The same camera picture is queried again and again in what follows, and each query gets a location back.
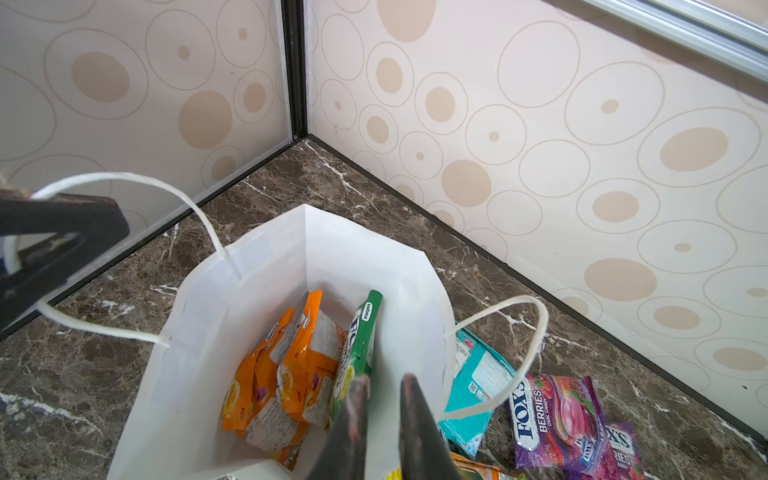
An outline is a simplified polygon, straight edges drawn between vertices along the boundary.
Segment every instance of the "shopping bag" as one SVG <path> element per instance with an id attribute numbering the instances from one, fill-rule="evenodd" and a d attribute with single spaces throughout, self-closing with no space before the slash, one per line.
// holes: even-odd
<path id="1" fill-rule="evenodd" d="M 179 286 L 159 336 L 92 325 L 42 301 L 36 303 L 48 318 L 71 328 L 155 342 L 108 480 L 305 478 L 325 443 L 322 429 L 310 429 L 296 467 L 289 472 L 234 432 L 222 430 L 220 412 L 240 361 L 288 307 L 300 308 L 311 290 L 323 291 L 323 312 L 345 329 L 370 290 L 384 297 L 376 320 L 368 404 L 366 478 L 372 480 L 399 467 L 399 384 L 405 373 L 417 376 L 435 421 L 476 415 L 508 397 L 530 368 L 544 337 L 546 309 L 530 296 L 506 300 L 457 324 L 445 288 L 423 252 L 309 205 L 223 247 L 189 197 L 149 177 L 78 175 L 54 182 L 33 198 L 97 180 L 137 181 L 171 191 L 204 222 L 217 250 Z M 15 245 L 15 239 L 6 242 L 6 265 L 18 262 Z M 445 413 L 455 332 L 515 303 L 534 303 L 539 312 L 534 340 L 518 374 L 490 401 Z"/>

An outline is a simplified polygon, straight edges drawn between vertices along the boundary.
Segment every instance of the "patterned wall panel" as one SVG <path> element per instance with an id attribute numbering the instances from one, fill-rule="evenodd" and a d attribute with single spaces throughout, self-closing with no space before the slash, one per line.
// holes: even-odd
<path id="1" fill-rule="evenodd" d="M 290 138 L 281 25 L 270 0 L 0 0 L 0 174 L 129 171 L 206 197 Z M 125 244 L 181 206 L 126 182 L 72 193 L 113 197 Z"/>
<path id="2" fill-rule="evenodd" d="M 768 434 L 768 90 L 576 0 L 309 0 L 310 131 Z"/>

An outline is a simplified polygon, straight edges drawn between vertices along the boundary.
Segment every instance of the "black edge trim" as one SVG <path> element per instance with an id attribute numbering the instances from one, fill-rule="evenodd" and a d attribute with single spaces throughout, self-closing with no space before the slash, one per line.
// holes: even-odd
<path id="1" fill-rule="evenodd" d="M 732 414 L 726 412 L 722 407 L 717 405 L 716 403 L 709 400 L 707 397 L 703 396 L 696 390 L 690 388 L 685 383 L 682 383 L 679 379 L 672 376 L 667 370 L 664 370 L 660 368 L 655 363 L 651 362 L 646 357 L 642 356 L 640 353 L 638 353 L 636 350 L 632 349 L 627 345 L 626 343 L 622 342 L 615 336 L 611 335 L 606 330 L 599 327 L 597 324 L 592 322 L 591 320 L 587 319 L 587 317 L 581 315 L 576 310 L 573 310 L 571 307 L 566 305 L 564 302 L 556 298 L 554 295 L 549 293 L 547 290 L 544 290 L 536 283 L 533 283 L 531 280 L 529 280 L 527 277 L 523 276 L 521 273 L 519 273 L 517 270 L 513 269 L 506 263 L 502 262 L 498 258 L 494 257 L 490 253 L 483 250 L 480 246 L 478 246 L 475 242 L 471 241 L 469 238 L 465 237 L 464 235 L 460 234 L 456 230 L 453 230 L 451 227 L 443 223 L 439 218 L 435 217 L 431 213 L 429 213 L 427 210 L 424 210 L 419 205 L 414 204 L 411 200 L 403 196 L 400 192 L 395 190 L 394 188 L 390 187 L 389 185 L 382 182 L 379 178 L 374 177 L 373 174 L 368 172 L 367 170 L 360 167 L 358 164 L 351 161 L 349 158 L 342 155 L 337 149 L 331 147 L 326 142 L 320 140 L 318 137 L 316 137 L 314 134 L 309 134 L 307 136 L 310 140 L 317 142 L 317 144 L 320 147 L 325 148 L 330 153 L 335 155 L 337 158 L 339 158 L 341 161 L 343 161 L 345 164 L 349 165 L 350 167 L 354 168 L 358 172 L 360 172 L 362 175 L 365 175 L 369 180 L 371 180 L 373 183 L 378 185 L 379 187 L 386 190 L 391 195 L 394 195 L 395 197 L 398 197 L 401 201 L 405 202 L 409 207 L 411 207 L 413 210 L 416 210 L 421 215 L 429 218 L 432 222 L 436 223 L 438 226 L 440 226 L 443 230 L 450 233 L 452 236 L 459 238 L 462 242 L 472 246 L 475 251 L 482 255 L 484 258 L 490 260 L 494 265 L 498 266 L 502 270 L 504 270 L 509 275 L 513 276 L 516 280 L 518 280 L 520 283 L 528 287 L 529 289 L 536 292 L 539 296 L 546 299 L 549 303 L 554 304 L 557 308 L 560 310 L 565 311 L 568 315 L 574 317 L 579 322 L 583 323 L 587 328 L 592 330 L 593 332 L 597 333 L 599 336 L 602 336 L 604 339 L 606 339 L 608 342 L 611 342 L 616 346 L 618 349 L 620 349 L 622 352 L 628 354 L 632 358 L 636 359 L 638 362 L 642 363 L 646 368 L 648 368 L 651 372 L 659 375 L 661 378 L 667 380 L 669 383 L 671 383 L 673 386 L 676 386 L 679 390 L 681 390 L 683 393 L 688 395 L 689 397 L 693 398 L 697 402 L 699 402 L 701 405 L 707 407 L 709 410 L 715 413 L 715 415 L 718 415 L 726 422 L 730 423 L 740 431 L 744 432 L 746 435 L 752 437 L 752 439 L 759 442 L 765 449 L 768 449 L 768 440 L 766 440 L 765 437 L 763 437 L 760 433 L 758 433 L 757 430 L 753 429 L 752 427 L 748 426 L 746 423 L 742 422 L 741 420 L 737 419 Z"/>
<path id="2" fill-rule="evenodd" d="M 299 141 L 309 133 L 306 115 L 304 1 L 283 0 L 281 4 L 291 126 L 294 141 Z"/>
<path id="3" fill-rule="evenodd" d="M 275 153 L 271 154 L 269 157 L 265 158 L 264 160 L 262 160 L 261 162 L 259 162 L 256 165 L 254 165 L 253 167 L 249 168 L 248 171 L 246 171 L 244 174 L 239 175 L 237 178 L 235 178 L 232 181 L 228 182 L 223 187 L 221 187 L 218 190 L 214 191 L 211 195 L 208 195 L 207 197 L 205 197 L 203 200 L 201 200 L 200 202 L 197 203 L 197 206 L 198 207 L 202 207 L 203 205 L 207 204 L 208 202 L 210 202 L 214 198 L 216 198 L 219 195 L 221 195 L 224 191 L 229 190 L 234 184 L 236 184 L 240 180 L 244 179 L 248 175 L 251 175 L 254 171 L 260 169 L 261 167 L 263 167 L 264 165 L 268 164 L 269 162 L 271 162 L 275 158 L 279 157 L 283 152 L 285 152 L 286 150 L 291 148 L 295 143 L 296 143 L 295 141 L 291 141 L 288 144 L 282 146 Z M 64 290 L 63 292 L 59 293 L 57 296 L 53 297 L 48 303 L 50 303 L 51 305 L 56 305 L 57 303 L 61 302 L 63 299 L 67 298 L 72 293 L 76 292 L 77 290 L 79 290 L 80 288 L 85 286 L 87 283 L 89 283 L 91 280 L 93 280 L 97 276 L 99 276 L 102 273 L 104 273 L 105 271 L 109 270 L 114 265 L 116 265 L 117 263 L 119 263 L 123 259 L 125 259 L 126 257 L 129 257 L 131 254 L 133 254 L 134 252 L 136 252 L 137 250 L 142 248 L 147 243 L 150 243 L 152 240 L 155 239 L 155 237 L 157 237 L 158 235 L 162 234 L 165 230 L 168 230 L 169 228 L 171 228 L 176 223 L 179 223 L 183 219 L 187 218 L 190 214 L 192 214 L 192 209 L 191 208 L 187 208 L 184 212 L 182 212 L 181 214 L 177 215 L 173 220 L 168 221 L 162 227 L 158 228 L 157 230 L 155 230 L 154 232 L 150 233 L 149 235 L 147 235 L 143 239 L 139 240 L 134 245 L 131 245 L 126 250 L 124 250 L 123 252 L 119 253 L 112 260 L 109 260 L 104 265 L 98 267 L 96 270 L 94 270 L 93 272 L 89 273 L 85 278 L 83 278 L 79 282 L 73 284 L 72 286 L 70 286 L 69 288 Z M 15 332 L 17 332 L 19 329 L 21 329 L 24 325 L 26 325 L 27 323 L 30 323 L 32 320 L 36 319 L 38 316 L 40 316 L 40 313 L 37 310 L 34 310 L 34 311 L 28 313 L 27 315 L 23 316 L 21 319 L 17 320 L 15 323 L 10 325 L 7 329 L 2 330 L 0 332 L 0 342 L 2 342 L 3 340 L 7 339 L 9 336 L 13 335 Z"/>

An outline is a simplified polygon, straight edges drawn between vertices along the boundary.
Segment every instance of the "bag handle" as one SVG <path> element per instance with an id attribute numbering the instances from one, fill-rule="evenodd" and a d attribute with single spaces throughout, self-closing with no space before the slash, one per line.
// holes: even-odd
<path id="1" fill-rule="evenodd" d="M 225 260 L 229 259 L 229 255 L 227 254 L 227 251 L 224 249 L 224 246 L 221 244 L 221 240 L 219 240 L 219 237 L 216 235 L 214 226 L 211 225 L 210 221 L 208 220 L 208 217 L 205 216 L 203 211 L 192 201 L 191 198 L 187 196 L 186 193 L 156 178 L 145 177 L 144 175 L 131 174 L 128 172 L 124 172 L 124 173 L 99 172 L 96 174 L 74 175 L 73 177 L 63 178 L 61 180 L 57 180 L 53 182 L 52 184 L 46 185 L 45 187 L 36 191 L 30 197 L 30 200 L 47 200 L 48 198 L 51 198 L 54 195 L 59 194 L 64 190 L 67 190 L 68 188 L 76 187 L 78 185 L 90 184 L 100 180 L 126 180 L 129 182 L 135 182 L 138 184 L 152 185 L 154 187 L 162 188 L 163 190 L 171 192 L 172 194 L 176 195 L 181 200 L 183 200 L 184 203 L 186 203 L 187 206 L 189 206 L 194 211 L 194 213 L 197 214 L 200 220 L 203 222 L 203 225 L 205 226 L 205 230 L 208 232 L 208 236 L 210 237 L 211 241 L 214 242 L 214 247 L 216 248 L 216 251 Z M 8 271 L 9 274 L 16 273 L 22 268 L 22 263 L 18 258 L 18 236 L 8 235 L 5 238 L 5 242 L 3 244 L 3 250 L 5 254 L 5 258 L 3 259 L 3 261 L 5 262 L 6 271 Z M 169 339 L 166 336 L 155 335 L 153 333 L 139 332 L 137 330 L 118 329 L 113 326 L 102 326 L 102 325 L 96 325 L 94 323 L 84 322 L 83 320 L 73 318 L 63 312 L 60 312 L 54 307 L 48 305 L 42 299 L 35 302 L 35 308 L 42 315 L 45 315 L 49 319 L 54 320 L 55 322 L 58 322 L 61 325 L 71 329 L 79 329 L 79 330 L 84 330 L 86 332 L 101 333 L 104 335 L 116 336 L 123 339 L 143 340 L 145 342 L 152 342 L 162 346 L 169 346 L 169 343 L 168 343 Z"/>
<path id="2" fill-rule="evenodd" d="M 544 303 L 541 300 L 539 300 L 534 296 L 518 295 L 518 296 L 513 296 L 512 298 L 507 298 L 502 302 L 496 303 L 495 305 L 490 306 L 487 309 L 482 310 L 481 312 L 478 312 L 473 316 L 470 316 L 468 319 L 464 320 L 463 322 L 457 323 L 449 332 L 445 334 L 445 338 L 450 339 L 450 341 L 454 342 L 456 332 L 466 327 L 470 323 L 473 323 L 492 313 L 496 313 L 502 308 L 506 308 L 511 305 L 518 305 L 520 303 L 533 303 L 536 306 L 536 311 L 538 312 L 538 321 L 536 323 L 536 331 L 533 334 L 533 339 L 531 339 L 531 343 L 528 345 L 528 351 L 525 354 L 523 363 L 517 369 L 515 376 L 512 377 L 512 380 L 507 384 L 507 386 L 501 392 L 496 394 L 493 398 L 489 399 L 487 402 L 482 402 L 475 406 L 466 407 L 464 409 L 453 410 L 452 412 L 443 413 L 442 416 L 440 417 L 440 420 L 465 419 L 473 415 L 479 415 L 481 413 L 492 411 L 493 409 L 495 409 L 496 407 L 504 403 L 504 401 L 506 401 L 507 398 L 509 398 L 512 391 L 518 388 L 518 385 L 523 380 L 523 377 L 525 377 L 525 375 L 528 374 L 528 370 L 531 369 L 531 365 L 533 365 L 533 362 L 536 359 L 536 355 L 538 354 L 539 349 L 541 348 L 541 344 L 544 342 L 544 337 L 547 334 L 547 326 L 549 325 L 549 312 L 547 311 L 547 307 L 544 305 Z M 514 325 L 513 319 L 511 317 L 507 318 L 507 320 L 509 321 L 510 325 Z"/>

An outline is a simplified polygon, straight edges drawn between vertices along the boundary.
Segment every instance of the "marble countertop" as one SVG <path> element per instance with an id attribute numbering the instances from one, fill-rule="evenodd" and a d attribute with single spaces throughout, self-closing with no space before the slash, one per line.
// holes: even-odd
<path id="1" fill-rule="evenodd" d="M 300 204 L 349 218 L 423 250 L 456 319 L 530 289 L 321 147 L 298 143 L 203 210 L 224 243 Z M 59 307 L 92 321 L 158 333 L 182 279 L 213 247 L 188 217 L 69 296 Z M 592 375 L 609 420 L 637 431 L 650 480 L 768 479 L 764 453 L 709 409 L 586 326 L 547 303 L 551 325 L 533 370 Z M 531 307 L 471 330 L 518 364 L 531 338 Z M 39 317 L 0 343 L 0 478 L 104 478 L 138 391 L 151 345 L 81 333 Z M 478 459 L 511 470 L 506 408 L 496 409 Z M 527 470 L 532 480 L 562 478 Z"/>

